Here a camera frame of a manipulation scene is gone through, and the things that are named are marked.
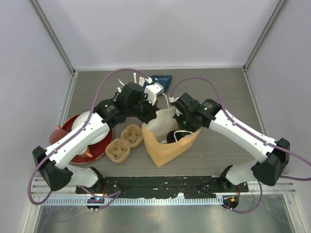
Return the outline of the brown pulp cup carrier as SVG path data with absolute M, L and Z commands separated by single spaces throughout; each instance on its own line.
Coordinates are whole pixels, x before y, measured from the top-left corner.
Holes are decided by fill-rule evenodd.
M 127 126 L 121 137 L 114 139 L 105 149 L 107 157 L 116 164 L 122 163 L 130 154 L 132 148 L 143 142 L 142 129 L 134 124 Z

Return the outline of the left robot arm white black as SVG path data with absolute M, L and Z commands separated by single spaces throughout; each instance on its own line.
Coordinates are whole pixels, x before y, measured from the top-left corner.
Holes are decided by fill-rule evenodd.
M 99 102 L 89 117 L 61 140 L 45 149 L 35 148 L 35 164 L 51 191 L 58 191 L 69 184 L 87 187 L 94 194 L 100 193 L 104 178 L 99 171 L 93 167 L 69 166 L 69 162 L 83 153 L 93 140 L 106 136 L 128 117 L 137 117 L 146 124 L 155 119 L 157 96 L 162 92 L 162 86 L 157 83 L 146 87 L 128 83 L 112 99 Z

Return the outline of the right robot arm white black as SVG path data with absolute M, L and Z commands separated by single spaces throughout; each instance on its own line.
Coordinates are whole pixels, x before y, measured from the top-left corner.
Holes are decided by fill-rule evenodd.
M 289 162 L 290 143 L 284 138 L 267 137 L 232 115 L 225 113 L 221 105 L 212 99 L 200 103 L 188 93 L 179 98 L 169 98 L 176 108 L 174 119 L 181 130 L 195 132 L 201 128 L 216 131 L 244 148 L 254 157 L 253 162 L 229 165 L 216 178 L 211 189 L 232 191 L 237 185 L 259 181 L 274 186 Z

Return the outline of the brown paper bag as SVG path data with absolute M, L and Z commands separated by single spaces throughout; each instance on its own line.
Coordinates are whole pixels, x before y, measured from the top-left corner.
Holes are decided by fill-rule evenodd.
M 157 167 L 186 152 L 201 131 L 180 129 L 173 118 L 176 108 L 169 105 L 169 98 L 166 98 L 166 105 L 167 108 L 156 112 L 155 119 L 141 127 L 146 151 Z

